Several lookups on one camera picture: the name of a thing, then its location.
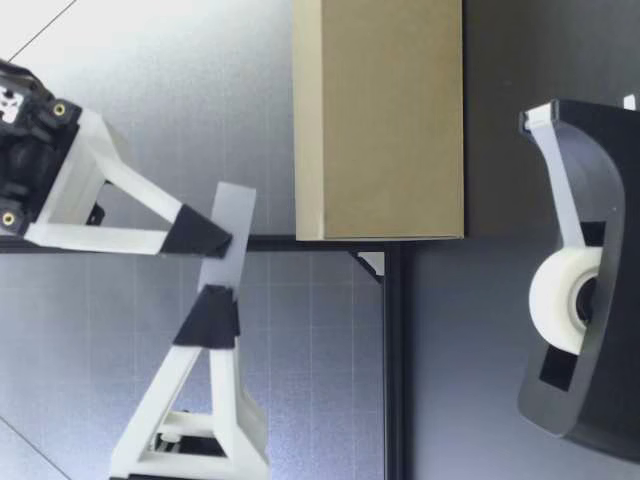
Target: tape roll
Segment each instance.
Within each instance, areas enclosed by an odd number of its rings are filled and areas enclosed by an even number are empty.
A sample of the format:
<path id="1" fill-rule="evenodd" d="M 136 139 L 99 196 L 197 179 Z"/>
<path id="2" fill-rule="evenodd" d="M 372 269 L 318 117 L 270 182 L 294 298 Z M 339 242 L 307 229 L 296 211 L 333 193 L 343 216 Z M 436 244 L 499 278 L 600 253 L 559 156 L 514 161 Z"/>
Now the tape roll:
<path id="1" fill-rule="evenodd" d="M 551 345 L 574 355 L 586 326 L 578 315 L 578 294 L 598 275 L 602 248 L 563 248 L 547 258 L 531 282 L 529 310 L 536 330 Z"/>

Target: brown cardboard box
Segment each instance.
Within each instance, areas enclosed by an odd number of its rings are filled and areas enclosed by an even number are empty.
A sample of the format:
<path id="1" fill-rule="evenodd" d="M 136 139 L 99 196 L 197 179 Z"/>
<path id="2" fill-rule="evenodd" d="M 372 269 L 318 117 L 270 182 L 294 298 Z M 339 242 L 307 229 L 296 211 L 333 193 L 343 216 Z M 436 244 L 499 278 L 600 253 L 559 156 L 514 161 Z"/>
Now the brown cardboard box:
<path id="1" fill-rule="evenodd" d="M 461 237 L 462 7 L 294 0 L 301 240 Z"/>

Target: gray wall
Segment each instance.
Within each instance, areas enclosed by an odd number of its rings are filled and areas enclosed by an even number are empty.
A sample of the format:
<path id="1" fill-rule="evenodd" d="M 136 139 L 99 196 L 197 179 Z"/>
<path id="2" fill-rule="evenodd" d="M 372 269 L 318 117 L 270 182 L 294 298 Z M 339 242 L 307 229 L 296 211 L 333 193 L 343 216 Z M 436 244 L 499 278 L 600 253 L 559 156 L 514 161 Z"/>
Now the gray wall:
<path id="1" fill-rule="evenodd" d="M 529 282 L 555 243 L 543 161 L 517 115 L 553 97 L 620 105 L 638 93 L 640 3 L 465 5 L 471 239 L 416 257 L 412 478 L 640 478 L 640 466 L 549 437 L 517 411 L 536 335 Z"/>

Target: black metal frame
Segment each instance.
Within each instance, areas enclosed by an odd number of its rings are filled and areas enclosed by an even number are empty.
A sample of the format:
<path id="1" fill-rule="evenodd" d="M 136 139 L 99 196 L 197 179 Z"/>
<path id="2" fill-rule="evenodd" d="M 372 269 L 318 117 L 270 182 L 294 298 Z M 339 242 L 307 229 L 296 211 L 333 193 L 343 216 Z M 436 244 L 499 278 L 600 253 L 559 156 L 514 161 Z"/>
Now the black metal frame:
<path id="1" fill-rule="evenodd" d="M 251 235 L 248 251 L 252 252 L 319 252 L 341 251 L 357 258 L 358 252 L 384 252 L 385 275 L 377 277 L 383 289 L 384 328 L 384 428 L 385 480 L 404 480 L 407 450 L 404 444 L 404 341 L 408 295 L 408 266 L 417 242 L 300 242 L 293 235 Z M 68 250 L 42 248 L 14 236 L 0 236 L 0 254 L 73 253 Z"/>

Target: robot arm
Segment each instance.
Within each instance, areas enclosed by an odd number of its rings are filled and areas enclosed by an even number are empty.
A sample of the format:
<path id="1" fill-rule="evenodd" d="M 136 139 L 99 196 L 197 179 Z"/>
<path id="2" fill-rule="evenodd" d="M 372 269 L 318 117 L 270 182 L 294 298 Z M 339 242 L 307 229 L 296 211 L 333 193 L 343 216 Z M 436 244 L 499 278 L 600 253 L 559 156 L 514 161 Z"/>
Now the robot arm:
<path id="1" fill-rule="evenodd" d="M 125 163 L 96 113 L 55 98 L 30 71 L 0 62 L 0 227 L 70 250 L 222 256 L 231 236 Z M 106 183 L 167 220 L 167 231 L 101 227 Z"/>

